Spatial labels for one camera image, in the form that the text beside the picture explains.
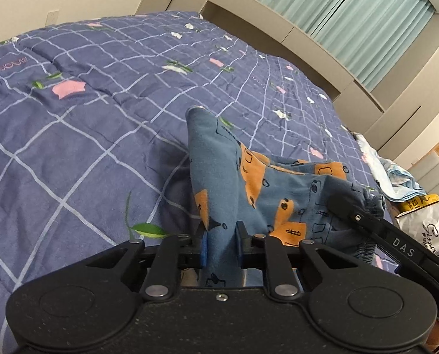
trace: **blue bedspread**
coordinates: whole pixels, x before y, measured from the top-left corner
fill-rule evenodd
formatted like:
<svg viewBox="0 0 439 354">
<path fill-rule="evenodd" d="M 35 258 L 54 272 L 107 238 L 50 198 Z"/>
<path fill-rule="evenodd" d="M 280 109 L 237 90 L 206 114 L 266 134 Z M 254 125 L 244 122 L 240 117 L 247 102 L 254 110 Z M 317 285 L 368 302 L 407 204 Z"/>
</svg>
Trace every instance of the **blue bedspread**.
<svg viewBox="0 0 439 354">
<path fill-rule="evenodd" d="M 0 352 L 22 283 L 128 239 L 128 224 L 188 232 L 188 107 L 250 149 L 352 166 L 375 186 L 331 100 L 287 61 L 191 12 L 104 18 L 0 44 Z"/>
</svg>

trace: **pink flower print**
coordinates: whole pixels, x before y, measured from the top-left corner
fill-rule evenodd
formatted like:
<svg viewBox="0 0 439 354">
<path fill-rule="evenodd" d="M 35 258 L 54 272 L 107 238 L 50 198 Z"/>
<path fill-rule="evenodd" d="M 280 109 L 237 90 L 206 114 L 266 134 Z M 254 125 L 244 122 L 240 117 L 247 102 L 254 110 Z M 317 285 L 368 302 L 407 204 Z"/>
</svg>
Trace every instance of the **pink flower print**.
<svg viewBox="0 0 439 354">
<path fill-rule="evenodd" d="M 313 147 L 310 147 L 310 152 L 315 157 L 318 157 L 320 159 L 324 158 L 324 156 L 321 154 L 321 152 L 319 150 L 314 149 Z"/>
<path fill-rule="evenodd" d="M 72 93 L 85 92 L 85 82 L 66 80 L 53 86 L 52 91 L 63 99 Z"/>
<path fill-rule="evenodd" d="M 215 58 L 210 58 L 209 62 L 213 63 L 214 65 L 216 65 L 220 68 L 222 68 L 224 66 L 224 64 L 221 61 L 216 60 Z"/>
</svg>

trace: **white shopping bag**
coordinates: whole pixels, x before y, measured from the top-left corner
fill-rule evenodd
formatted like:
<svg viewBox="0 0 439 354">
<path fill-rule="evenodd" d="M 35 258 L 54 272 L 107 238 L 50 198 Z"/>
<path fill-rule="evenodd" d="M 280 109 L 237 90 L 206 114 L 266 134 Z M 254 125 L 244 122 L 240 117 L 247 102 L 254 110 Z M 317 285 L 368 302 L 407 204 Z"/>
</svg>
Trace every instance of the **white shopping bag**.
<svg viewBox="0 0 439 354">
<path fill-rule="evenodd" d="M 439 201 L 396 217 L 398 227 L 439 257 Z"/>
</svg>

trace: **light blue curtain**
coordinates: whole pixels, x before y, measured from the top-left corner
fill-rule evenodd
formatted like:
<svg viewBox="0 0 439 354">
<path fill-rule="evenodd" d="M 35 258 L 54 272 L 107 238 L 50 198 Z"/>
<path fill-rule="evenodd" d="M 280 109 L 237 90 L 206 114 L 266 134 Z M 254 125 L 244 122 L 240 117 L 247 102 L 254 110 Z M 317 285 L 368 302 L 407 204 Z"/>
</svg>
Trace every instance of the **light blue curtain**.
<svg viewBox="0 0 439 354">
<path fill-rule="evenodd" d="M 259 0 L 313 37 L 371 91 L 428 23 L 429 0 Z"/>
</svg>

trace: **yellow bag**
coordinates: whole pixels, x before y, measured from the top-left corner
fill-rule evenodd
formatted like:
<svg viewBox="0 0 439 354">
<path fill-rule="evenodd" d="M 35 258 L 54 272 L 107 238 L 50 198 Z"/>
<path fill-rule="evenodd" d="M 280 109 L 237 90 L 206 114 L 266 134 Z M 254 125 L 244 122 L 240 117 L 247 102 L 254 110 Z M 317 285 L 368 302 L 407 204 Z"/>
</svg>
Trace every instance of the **yellow bag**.
<svg viewBox="0 0 439 354">
<path fill-rule="evenodd" d="M 398 205 L 398 209 L 401 213 L 403 213 L 405 211 L 423 208 L 424 206 L 437 201 L 439 201 L 439 196 L 437 194 L 428 194 L 426 196 L 414 197 L 408 199 L 407 201 L 401 202 Z"/>
</svg>

